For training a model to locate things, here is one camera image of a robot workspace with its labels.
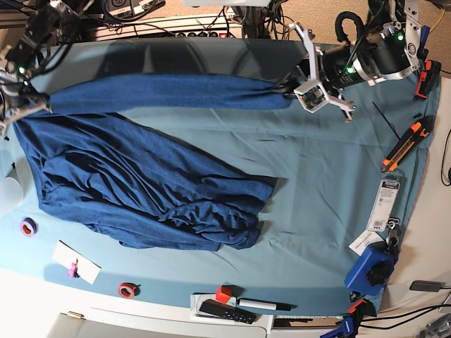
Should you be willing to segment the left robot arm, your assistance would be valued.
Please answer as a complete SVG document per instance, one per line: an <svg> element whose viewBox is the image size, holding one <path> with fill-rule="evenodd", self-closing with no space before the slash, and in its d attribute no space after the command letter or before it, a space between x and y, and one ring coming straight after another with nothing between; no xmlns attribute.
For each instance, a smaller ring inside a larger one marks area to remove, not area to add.
<svg viewBox="0 0 451 338"><path fill-rule="evenodd" d="M366 22L350 11L337 16L340 46L314 49L318 79L329 94L361 82L403 79L419 69L419 2L369 1L368 6Z"/></svg>

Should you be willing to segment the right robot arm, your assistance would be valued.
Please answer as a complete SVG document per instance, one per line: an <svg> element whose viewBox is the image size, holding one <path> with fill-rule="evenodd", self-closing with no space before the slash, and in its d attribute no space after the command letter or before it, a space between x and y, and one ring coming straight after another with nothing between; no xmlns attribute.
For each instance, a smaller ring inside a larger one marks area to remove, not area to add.
<svg viewBox="0 0 451 338"><path fill-rule="evenodd" d="M52 112L50 96L31 80L53 71L78 35L82 14L92 1L44 1L25 24L15 46L1 50L1 138L12 123L41 110Z"/></svg>

